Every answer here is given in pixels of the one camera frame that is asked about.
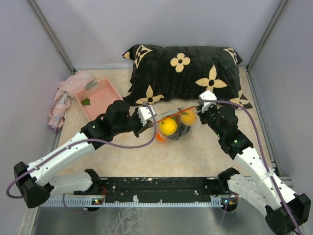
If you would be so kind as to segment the orange peach fruit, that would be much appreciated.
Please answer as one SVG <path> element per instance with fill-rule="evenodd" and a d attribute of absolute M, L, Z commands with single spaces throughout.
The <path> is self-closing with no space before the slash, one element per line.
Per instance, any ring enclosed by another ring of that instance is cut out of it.
<path fill-rule="evenodd" d="M 196 114 L 193 110 L 189 109 L 180 114 L 180 121 L 187 126 L 192 126 L 196 121 Z"/>

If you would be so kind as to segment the dark grape bunch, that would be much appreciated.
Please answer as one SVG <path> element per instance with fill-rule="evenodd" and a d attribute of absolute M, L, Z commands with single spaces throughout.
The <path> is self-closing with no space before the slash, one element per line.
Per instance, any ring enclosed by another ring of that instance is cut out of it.
<path fill-rule="evenodd" d="M 185 125 L 185 124 L 180 122 L 178 124 L 178 128 L 177 128 L 176 132 L 170 136 L 167 136 L 167 139 L 169 139 L 170 141 L 177 141 L 190 132 L 191 132 L 191 126 Z"/>

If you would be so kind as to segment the orange persimmon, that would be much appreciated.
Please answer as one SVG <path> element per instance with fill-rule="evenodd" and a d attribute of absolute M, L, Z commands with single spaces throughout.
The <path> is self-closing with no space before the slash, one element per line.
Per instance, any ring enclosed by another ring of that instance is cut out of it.
<path fill-rule="evenodd" d="M 167 139 L 164 138 L 164 136 L 162 136 L 159 132 L 156 133 L 156 140 L 159 142 L 167 142 Z"/>

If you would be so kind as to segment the yellow lemon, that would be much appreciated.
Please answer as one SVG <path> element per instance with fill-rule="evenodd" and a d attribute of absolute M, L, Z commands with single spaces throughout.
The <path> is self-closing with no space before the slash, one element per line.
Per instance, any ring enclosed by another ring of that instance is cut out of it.
<path fill-rule="evenodd" d="M 159 130 L 161 134 L 165 136 L 170 136 L 176 132 L 178 128 L 178 124 L 176 121 L 172 118 L 165 119 L 160 122 L 159 124 Z"/>

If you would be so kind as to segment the clear zip bag orange zipper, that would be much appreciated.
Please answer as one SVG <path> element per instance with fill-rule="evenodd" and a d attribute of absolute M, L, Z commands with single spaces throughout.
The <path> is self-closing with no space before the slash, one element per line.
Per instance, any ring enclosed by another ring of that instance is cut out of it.
<path fill-rule="evenodd" d="M 167 111 L 156 120 L 156 140 L 178 141 L 188 135 L 198 120 L 196 107 L 181 107 Z"/>

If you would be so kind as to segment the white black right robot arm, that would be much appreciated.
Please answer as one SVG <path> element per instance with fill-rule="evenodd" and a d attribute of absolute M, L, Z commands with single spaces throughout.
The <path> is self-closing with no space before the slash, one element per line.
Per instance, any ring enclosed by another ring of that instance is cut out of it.
<path fill-rule="evenodd" d="M 252 178 L 244 178 L 229 168 L 219 175 L 219 190 L 236 193 L 256 208 L 276 235 L 287 235 L 308 221 L 311 200 L 288 187 L 261 159 L 252 142 L 238 128 L 238 118 L 231 106 L 218 108 L 204 103 L 196 107 L 203 125 L 218 136 L 224 153 L 241 165 Z"/>

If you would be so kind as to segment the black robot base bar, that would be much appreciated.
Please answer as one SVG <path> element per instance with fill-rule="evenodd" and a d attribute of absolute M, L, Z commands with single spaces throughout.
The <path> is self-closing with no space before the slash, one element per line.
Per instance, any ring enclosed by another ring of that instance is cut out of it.
<path fill-rule="evenodd" d="M 75 195 L 102 195 L 105 202 L 132 202 L 136 196 L 140 203 L 194 203 L 210 202 L 212 196 L 230 193 L 227 180 L 239 174 L 234 168 L 221 172 L 217 178 L 169 177 L 169 178 L 101 178 L 93 169 L 87 169 L 92 185 L 79 189 Z"/>

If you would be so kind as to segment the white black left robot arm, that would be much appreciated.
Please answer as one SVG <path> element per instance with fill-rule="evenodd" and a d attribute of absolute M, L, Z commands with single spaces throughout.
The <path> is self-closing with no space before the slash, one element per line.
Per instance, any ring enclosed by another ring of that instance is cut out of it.
<path fill-rule="evenodd" d="M 118 147 L 118 144 L 112 142 L 118 134 L 133 132 L 138 137 L 146 129 L 157 126 L 156 112 L 146 101 L 133 114 L 130 114 L 129 109 L 127 102 L 116 100 L 107 107 L 104 114 L 88 122 L 61 147 L 29 164 L 16 164 L 13 183 L 18 187 L 20 197 L 27 207 L 38 207 L 55 195 L 99 193 L 103 181 L 93 169 L 67 176 L 57 174 L 80 157 L 105 144 Z"/>

